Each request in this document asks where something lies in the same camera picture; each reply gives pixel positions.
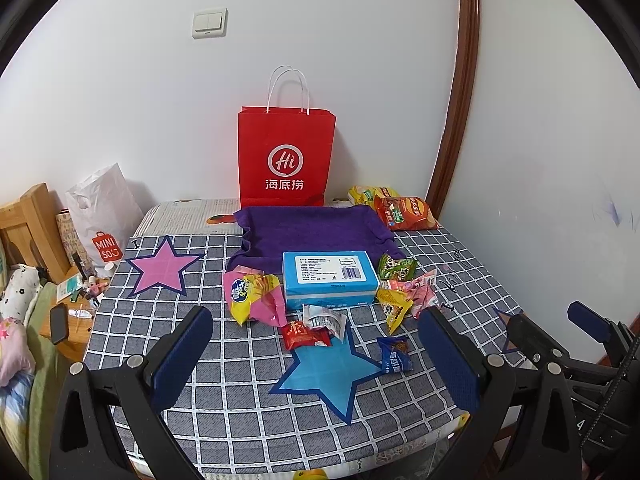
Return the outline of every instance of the wooden headboard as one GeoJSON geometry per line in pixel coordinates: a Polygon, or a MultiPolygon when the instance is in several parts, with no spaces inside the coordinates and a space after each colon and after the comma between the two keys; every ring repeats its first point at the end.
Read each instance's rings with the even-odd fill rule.
{"type": "Polygon", "coordinates": [[[71,265],[46,184],[36,184],[18,200],[0,206],[0,240],[9,265],[44,267],[53,282],[64,281],[71,265]]]}

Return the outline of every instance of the gray plaid tablecloth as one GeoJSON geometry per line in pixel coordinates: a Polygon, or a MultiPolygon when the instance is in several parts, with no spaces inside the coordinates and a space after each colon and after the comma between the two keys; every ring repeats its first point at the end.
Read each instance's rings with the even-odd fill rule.
{"type": "MultiPolygon", "coordinates": [[[[132,238],[125,258],[152,254],[161,241],[162,237],[132,238]]],[[[155,287],[128,298],[138,272],[123,261],[100,304],[84,361],[92,369],[120,365],[131,354],[146,353],[194,304],[208,308],[214,318],[212,339],[175,406],[162,413],[204,475],[321,467],[336,478],[405,456],[445,438],[444,430],[454,428],[461,411],[422,348],[411,317],[394,335],[409,336],[414,371],[358,386],[350,426],[315,395],[270,394],[293,359],[274,328],[257,322],[239,326],[225,307],[222,272],[241,237],[178,235],[172,241],[177,253],[206,253],[184,273],[187,295],[155,287]]],[[[457,274],[462,284],[455,292],[438,290],[454,307],[446,316],[485,354],[500,352],[505,329],[493,307],[509,313],[519,307],[480,262],[444,228],[398,232],[396,242],[418,260],[418,274],[435,266],[445,274],[457,274]],[[455,251],[460,252],[459,260],[455,251]]],[[[386,335],[380,305],[346,312],[357,350],[379,361],[376,338],[386,335]]],[[[512,365],[524,360],[517,352],[506,359],[512,365]]],[[[114,420],[127,452],[141,463],[121,409],[114,410],[114,420]]]]}

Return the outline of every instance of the blue gripper pad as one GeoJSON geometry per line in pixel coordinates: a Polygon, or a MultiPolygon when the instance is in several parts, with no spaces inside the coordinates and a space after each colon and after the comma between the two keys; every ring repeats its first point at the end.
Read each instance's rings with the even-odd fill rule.
{"type": "Polygon", "coordinates": [[[418,336],[451,398],[461,410],[473,415],[486,387],[482,352],[468,338],[458,335],[434,306],[420,314],[418,336]]]}
{"type": "Polygon", "coordinates": [[[598,343],[606,343],[611,338],[607,320],[580,301],[574,301],[569,305],[566,315],[569,321],[580,327],[583,332],[589,334],[598,343]]]}
{"type": "Polygon", "coordinates": [[[163,335],[146,356],[145,382],[156,413],[175,404],[213,334],[208,309],[194,306],[171,334],[163,335]]]}

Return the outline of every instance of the light switch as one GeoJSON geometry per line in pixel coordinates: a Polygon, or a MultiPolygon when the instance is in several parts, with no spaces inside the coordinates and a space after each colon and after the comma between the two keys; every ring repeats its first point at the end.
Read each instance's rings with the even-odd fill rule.
{"type": "Polygon", "coordinates": [[[193,15],[191,35],[195,40],[225,35],[226,9],[200,10],[193,15]]]}

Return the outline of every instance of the star cutout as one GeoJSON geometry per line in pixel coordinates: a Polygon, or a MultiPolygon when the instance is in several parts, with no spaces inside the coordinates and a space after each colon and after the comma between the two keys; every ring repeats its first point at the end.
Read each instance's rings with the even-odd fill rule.
{"type": "Polygon", "coordinates": [[[181,295],[186,295],[182,272],[204,254],[177,254],[171,239],[164,237],[154,254],[137,256],[125,260],[140,272],[129,297],[159,285],[181,295]]]}
{"type": "MultiPolygon", "coordinates": [[[[523,311],[520,310],[519,312],[517,312],[516,314],[509,314],[508,312],[503,312],[501,311],[499,308],[493,307],[494,312],[497,314],[497,316],[500,318],[500,321],[503,323],[504,327],[507,328],[507,325],[509,324],[509,320],[513,317],[516,316],[516,314],[522,314],[523,311]]],[[[504,341],[504,345],[502,346],[502,350],[500,350],[501,353],[503,354],[510,354],[512,352],[518,352],[518,347],[516,345],[514,345],[511,341],[509,341],[509,334],[505,334],[507,336],[507,339],[504,341]]]]}
{"type": "Polygon", "coordinates": [[[273,385],[271,394],[316,394],[341,420],[351,424],[356,387],[382,375],[380,364],[356,352],[353,334],[331,338],[332,346],[301,346],[291,351],[294,363],[273,385]]]}

